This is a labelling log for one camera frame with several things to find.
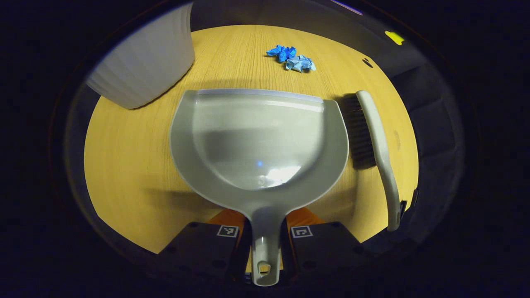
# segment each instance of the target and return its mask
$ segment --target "dustpan lip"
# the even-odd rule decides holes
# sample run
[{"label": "dustpan lip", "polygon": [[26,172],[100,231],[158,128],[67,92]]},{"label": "dustpan lip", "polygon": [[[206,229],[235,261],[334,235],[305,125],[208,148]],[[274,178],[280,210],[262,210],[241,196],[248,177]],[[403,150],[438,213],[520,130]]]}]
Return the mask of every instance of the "dustpan lip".
[{"label": "dustpan lip", "polygon": [[300,100],[307,100],[307,101],[313,101],[318,103],[324,103],[324,101],[320,97],[312,96],[312,95],[306,95],[306,94],[300,94],[300,93],[294,93],[294,92],[286,92],[286,91],[276,91],[276,90],[268,90],[268,89],[241,89],[241,88],[233,88],[233,89],[201,89],[197,90],[198,95],[203,94],[248,94],[248,95],[267,95],[267,96],[277,96],[277,97],[287,97],[292,99],[300,99]]}]

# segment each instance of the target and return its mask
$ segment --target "dustpan handle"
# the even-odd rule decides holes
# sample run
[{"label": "dustpan handle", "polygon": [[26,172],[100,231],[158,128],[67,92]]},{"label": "dustpan handle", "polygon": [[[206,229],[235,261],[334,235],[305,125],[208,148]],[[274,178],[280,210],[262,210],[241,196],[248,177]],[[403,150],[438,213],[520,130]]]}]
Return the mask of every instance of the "dustpan handle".
[{"label": "dustpan handle", "polygon": [[[249,221],[252,226],[252,282],[258,286],[271,286],[280,277],[280,227],[285,212],[264,207],[254,212]],[[261,267],[268,269],[262,274]]]},{"label": "dustpan handle", "polygon": [[392,166],[390,165],[390,156],[388,154],[388,145],[386,143],[383,123],[381,122],[381,117],[370,93],[360,90],[356,95],[363,109],[366,122],[368,123],[368,130],[370,131],[370,138],[372,139],[374,148],[375,162],[383,180],[386,206],[388,208],[388,230],[395,231],[399,227],[401,207],[398,186],[394,178]]}]

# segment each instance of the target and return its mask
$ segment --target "crumpled blue paper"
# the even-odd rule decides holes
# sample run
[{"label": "crumpled blue paper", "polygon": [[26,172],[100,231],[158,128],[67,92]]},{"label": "crumpled blue paper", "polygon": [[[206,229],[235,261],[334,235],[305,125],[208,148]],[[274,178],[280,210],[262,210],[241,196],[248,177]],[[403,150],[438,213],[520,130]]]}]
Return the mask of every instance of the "crumpled blue paper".
[{"label": "crumpled blue paper", "polygon": [[303,72],[306,69],[311,69],[312,71],[316,70],[316,66],[311,60],[311,58],[307,58],[304,55],[300,55],[292,59],[287,59],[285,68],[294,69],[299,72]]},{"label": "crumpled blue paper", "polygon": [[276,48],[270,51],[267,51],[267,55],[278,56],[278,61],[280,63],[283,63],[285,62],[285,60],[296,56],[296,48],[295,47],[282,47],[281,45],[277,45]]}]

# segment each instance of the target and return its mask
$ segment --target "hand brush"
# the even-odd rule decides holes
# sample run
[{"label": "hand brush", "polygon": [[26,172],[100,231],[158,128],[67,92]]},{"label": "hand brush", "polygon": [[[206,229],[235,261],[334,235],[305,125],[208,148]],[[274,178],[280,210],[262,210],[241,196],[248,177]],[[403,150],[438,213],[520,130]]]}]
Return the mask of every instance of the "hand brush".
[{"label": "hand brush", "polygon": [[361,90],[345,94],[337,102],[346,124],[354,168],[377,166],[379,169],[388,208],[388,230],[395,231],[401,218],[398,186],[390,165],[383,123],[374,100],[370,93]]}]

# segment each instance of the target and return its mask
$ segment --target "brush handle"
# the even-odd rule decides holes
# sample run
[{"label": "brush handle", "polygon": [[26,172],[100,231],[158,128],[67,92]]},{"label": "brush handle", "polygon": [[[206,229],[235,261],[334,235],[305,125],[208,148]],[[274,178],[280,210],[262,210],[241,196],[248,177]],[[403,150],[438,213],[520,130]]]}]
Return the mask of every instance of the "brush handle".
[{"label": "brush handle", "polygon": [[385,189],[386,205],[388,208],[388,230],[395,231],[399,227],[401,218],[401,207],[399,201],[398,185],[394,178],[394,172],[390,165],[390,156],[388,154],[388,145],[386,143],[385,130],[381,117],[375,106],[374,100],[370,93],[360,90],[356,93],[357,99],[365,114],[370,138],[374,148],[374,157],[383,180]]}]

